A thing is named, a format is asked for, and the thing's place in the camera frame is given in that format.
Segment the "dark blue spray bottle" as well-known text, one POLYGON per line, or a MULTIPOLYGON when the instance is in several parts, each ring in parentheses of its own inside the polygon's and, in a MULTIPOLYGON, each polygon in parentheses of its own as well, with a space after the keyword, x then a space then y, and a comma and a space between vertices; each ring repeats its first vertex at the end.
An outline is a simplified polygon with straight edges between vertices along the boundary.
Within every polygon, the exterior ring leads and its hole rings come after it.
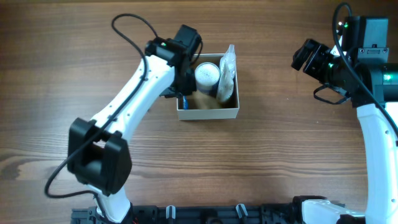
POLYGON ((227 66, 231 74, 231 78, 234 79, 236 76, 236 54, 235 45, 230 44, 226 53, 220 59, 220 72, 224 73, 224 67, 227 66))

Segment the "white cardboard box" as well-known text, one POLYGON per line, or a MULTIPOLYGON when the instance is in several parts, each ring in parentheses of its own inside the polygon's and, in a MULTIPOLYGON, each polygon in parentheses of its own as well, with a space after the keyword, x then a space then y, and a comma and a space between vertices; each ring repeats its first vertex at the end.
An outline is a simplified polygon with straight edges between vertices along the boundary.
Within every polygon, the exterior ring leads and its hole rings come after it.
MULTIPOLYGON (((211 62, 220 68, 220 59, 223 54, 201 54, 193 65, 195 75, 196 67, 204 62, 211 62)), ((240 108, 237 75, 234 78, 234 92, 229 101, 220 104, 216 95, 206 95, 199 90, 187 96, 189 109, 184 110, 182 98, 177 100, 177 115, 179 120, 204 120, 204 119, 235 119, 240 108)))

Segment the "blue white toothbrush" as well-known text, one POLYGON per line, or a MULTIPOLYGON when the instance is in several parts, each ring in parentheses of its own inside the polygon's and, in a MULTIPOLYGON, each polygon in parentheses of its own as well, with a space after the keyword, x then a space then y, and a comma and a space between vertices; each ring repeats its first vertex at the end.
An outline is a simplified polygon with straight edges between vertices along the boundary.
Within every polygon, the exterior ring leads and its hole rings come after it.
POLYGON ((183 96, 183 98, 182 98, 182 106, 183 106, 184 110, 189 109, 188 100, 187 100, 186 96, 183 96))

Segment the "white cream tube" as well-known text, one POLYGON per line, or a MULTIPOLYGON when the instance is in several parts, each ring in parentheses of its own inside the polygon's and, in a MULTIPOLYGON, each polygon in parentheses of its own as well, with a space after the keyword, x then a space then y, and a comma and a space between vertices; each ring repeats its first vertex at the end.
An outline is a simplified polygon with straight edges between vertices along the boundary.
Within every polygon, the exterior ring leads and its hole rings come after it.
POLYGON ((220 104, 225 104, 234 92, 234 78, 236 76, 236 62, 223 57, 220 60, 220 79, 216 99, 220 104))

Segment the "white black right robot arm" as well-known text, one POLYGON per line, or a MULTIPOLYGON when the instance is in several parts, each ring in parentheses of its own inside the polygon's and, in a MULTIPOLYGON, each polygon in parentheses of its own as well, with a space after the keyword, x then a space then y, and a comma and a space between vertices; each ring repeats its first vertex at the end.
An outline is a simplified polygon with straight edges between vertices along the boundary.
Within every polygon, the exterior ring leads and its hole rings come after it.
POLYGON ((386 17, 348 16, 336 30, 343 56, 307 39, 291 64, 356 109, 368 173, 365 223, 397 223, 397 64, 388 61, 387 30, 386 17))

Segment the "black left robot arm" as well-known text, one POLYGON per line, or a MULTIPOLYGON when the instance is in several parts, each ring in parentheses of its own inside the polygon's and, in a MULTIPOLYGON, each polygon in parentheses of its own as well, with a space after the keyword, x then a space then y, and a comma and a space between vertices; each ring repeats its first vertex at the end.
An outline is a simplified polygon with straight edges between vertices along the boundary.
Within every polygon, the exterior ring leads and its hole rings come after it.
POLYGON ((134 76, 109 105, 89 121, 74 120, 67 169, 94 193, 96 206, 74 209, 72 223, 133 223, 124 189, 132 168, 128 142, 158 97, 181 98, 196 91, 191 64, 202 46, 199 33, 186 25, 173 39, 149 41, 134 76))

